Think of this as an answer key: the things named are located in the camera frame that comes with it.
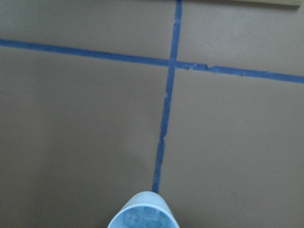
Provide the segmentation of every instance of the plastic cup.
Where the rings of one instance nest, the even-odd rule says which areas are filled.
[[[108,228],[179,228],[179,225],[159,194],[143,191],[123,206]]]

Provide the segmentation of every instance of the blue painter's tape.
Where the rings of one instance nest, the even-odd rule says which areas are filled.
[[[304,83],[304,76],[287,75],[287,74],[280,74],[269,71],[247,70],[247,69],[232,68],[225,66],[208,67],[206,64],[188,63],[188,62],[180,62],[180,61],[176,62],[176,67],[187,70],[208,71],[208,72],[220,73],[220,74],[259,77],[259,78],[272,79],[278,81]]]
[[[122,55],[122,54],[108,53],[102,51],[92,51],[92,50],[85,50],[85,49],[79,49],[73,47],[61,47],[61,46],[46,45],[46,44],[20,42],[20,41],[13,41],[7,39],[0,39],[0,46],[6,46],[12,48],[24,48],[24,49],[31,49],[38,51],[48,51],[48,52],[69,54],[75,56],[103,58],[103,59],[118,60],[118,61],[131,62],[131,63],[143,63],[143,64],[165,66],[165,67],[169,65],[169,61],[166,59]]]
[[[167,85],[166,85],[167,96],[165,97],[164,105],[163,105],[163,114],[161,119],[161,133],[160,133],[160,140],[157,148],[153,185],[152,185],[152,191],[156,193],[159,192],[159,188],[160,188],[162,160],[165,150],[164,140],[167,135],[167,129],[169,124],[170,106],[171,106],[171,98],[172,98],[172,91],[174,84],[174,73],[176,67],[176,59],[177,59],[180,29],[181,29],[181,14],[182,14],[181,0],[177,0],[176,8],[175,8],[175,18],[173,25],[169,67],[168,67],[169,69],[168,69]]]
[[[278,81],[304,83],[303,76],[279,74],[279,73],[273,73],[273,72],[269,72],[269,71],[246,70],[246,69],[238,69],[238,68],[231,68],[231,67],[224,67],[224,66],[209,67],[207,69],[207,71],[214,72],[214,73],[229,74],[229,75],[259,77],[259,78],[267,78],[267,79],[273,79],[273,80],[278,80]]]
[[[176,67],[186,70],[202,70],[207,71],[208,66],[206,64],[200,64],[200,63],[188,63],[188,62],[176,62]]]

